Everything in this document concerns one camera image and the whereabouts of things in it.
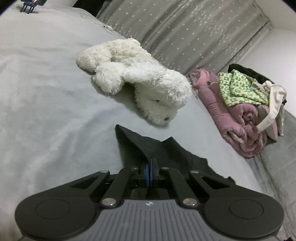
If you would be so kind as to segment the pink rolled quilt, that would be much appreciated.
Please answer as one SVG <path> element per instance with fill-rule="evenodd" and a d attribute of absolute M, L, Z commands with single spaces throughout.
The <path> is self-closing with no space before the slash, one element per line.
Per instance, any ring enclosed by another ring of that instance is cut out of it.
<path fill-rule="evenodd" d="M 210 113 L 222 137 L 241 156 L 251 158 L 265 147 L 267 135 L 258 133 L 261 119 L 257 107 L 241 103 L 227 107 L 219 88 L 219 78 L 205 69 L 189 74 L 193 89 Z"/>

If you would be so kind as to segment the green patterned cloth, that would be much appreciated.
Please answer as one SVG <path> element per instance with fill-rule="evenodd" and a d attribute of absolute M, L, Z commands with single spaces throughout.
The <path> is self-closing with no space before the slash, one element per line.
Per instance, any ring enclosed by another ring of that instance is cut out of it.
<path fill-rule="evenodd" d="M 268 94 L 256 79 L 238 70 L 220 72 L 218 77 L 220 93 L 227 107 L 242 103 L 269 104 Z"/>

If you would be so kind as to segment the black t-shirt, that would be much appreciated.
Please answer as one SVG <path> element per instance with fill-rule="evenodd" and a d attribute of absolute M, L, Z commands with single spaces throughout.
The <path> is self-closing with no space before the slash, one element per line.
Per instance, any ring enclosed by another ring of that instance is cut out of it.
<path fill-rule="evenodd" d="M 130 172 L 123 193 L 125 199 L 175 199 L 181 205 L 185 199 L 192 199 L 196 203 L 206 202 L 209 194 L 199 183 L 191 180 L 191 171 L 206 174 L 206 184 L 214 190 L 235 184 L 231 177 L 224 178 L 217 174 L 205 158 L 185 150 L 172 137 L 159 141 L 120 125 L 116 125 L 115 133 L 124 167 Z M 149 187 L 146 187 L 143 167 L 149 164 L 150 170 L 152 158 L 158 161 L 159 180 L 156 185 L 150 186 L 149 183 Z"/>

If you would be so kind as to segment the grey star curtain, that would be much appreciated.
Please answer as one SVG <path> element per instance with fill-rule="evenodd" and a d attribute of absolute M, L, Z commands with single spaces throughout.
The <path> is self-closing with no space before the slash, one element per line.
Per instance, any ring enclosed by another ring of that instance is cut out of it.
<path fill-rule="evenodd" d="M 271 29 L 254 1 L 111 1 L 97 17 L 184 74 L 226 71 Z"/>

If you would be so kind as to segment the black garment on pile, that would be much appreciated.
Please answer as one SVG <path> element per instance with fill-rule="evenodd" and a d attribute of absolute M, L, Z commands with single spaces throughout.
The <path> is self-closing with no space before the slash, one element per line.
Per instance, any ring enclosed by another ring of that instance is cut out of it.
<path fill-rule="evenodd" d="M 232 70 L 237 70 L 242 74 L 246 74 L 247 76 L 256 79 L 260 84 L 264 84 L 264 82 L 267 80 L 274 84 L 274 82 L 272 82 L 269 78 L 239 64 L 230 64 L 228 67 L 228 73 L 230 73 Z"/>

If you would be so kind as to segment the grey quilted headboard cover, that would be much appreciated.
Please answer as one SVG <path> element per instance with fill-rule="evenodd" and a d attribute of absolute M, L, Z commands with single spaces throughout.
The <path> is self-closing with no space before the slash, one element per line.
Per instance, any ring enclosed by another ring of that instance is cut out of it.
<path fill-rule="evenodd" d="M 264 149 L 247 159 L 262 193 L 283 207 L 285 219 L 278 233 L 282 240 L 295 240 L 295 117 L 285 111 L 284 135 L 268 139 Z"/>

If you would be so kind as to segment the grey pink pillow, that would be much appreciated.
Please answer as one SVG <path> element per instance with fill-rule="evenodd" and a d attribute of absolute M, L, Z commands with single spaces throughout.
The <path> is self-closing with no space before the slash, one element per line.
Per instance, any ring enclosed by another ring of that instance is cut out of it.
<path fill-rule="evenodd" d="M 266 132 L 273 141 L 283 136 L 283 123 L 285 120 L 284 105 L 280 105 L 278 114 L 270 114 L 267 105 L 260 105 L 257 108 L 261 122 L 256 126 L 259 132 Z"/>

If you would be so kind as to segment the cream white garment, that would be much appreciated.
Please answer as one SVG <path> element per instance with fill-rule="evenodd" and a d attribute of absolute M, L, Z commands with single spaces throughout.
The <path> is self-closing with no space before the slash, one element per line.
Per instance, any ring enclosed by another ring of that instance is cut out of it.
<path fill-rule="evenodd" d="M 256 126 L 258 133 L 263 132 L 270 125 L 272 125 L 278 116 L 278 113 L 280 112 L 282 102 L 287 96 L 286 90 L 281 85 L 273 84 L 268 80 L 262 84 L 262 87 L 266 92 L 269 93 L 269 113 Z"/>

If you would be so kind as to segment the white plush dog toy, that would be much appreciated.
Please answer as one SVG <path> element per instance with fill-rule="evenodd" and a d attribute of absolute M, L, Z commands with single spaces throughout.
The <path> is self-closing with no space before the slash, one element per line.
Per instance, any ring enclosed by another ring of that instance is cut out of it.
<path fill-rule="evenodd" d="M 93 75 L 105 94 L 132 85 L 138 109 L 155 125 L 169 123 L 192 95 L 187 77 L 161 65 L 133 38 L 92 46 L 78 55 L 76 64 Z"/>

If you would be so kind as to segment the phone on blue stand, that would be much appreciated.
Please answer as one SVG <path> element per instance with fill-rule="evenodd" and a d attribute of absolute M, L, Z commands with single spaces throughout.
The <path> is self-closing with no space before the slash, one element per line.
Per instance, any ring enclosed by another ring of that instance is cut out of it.
<path fill-rule="evenodd" d="M 37 6 L 43 6 L 47 0 L 22 0 L 23 6 L 20 12 L 26 12 L 30 14 L 33 12 L 34 8 Z"/>

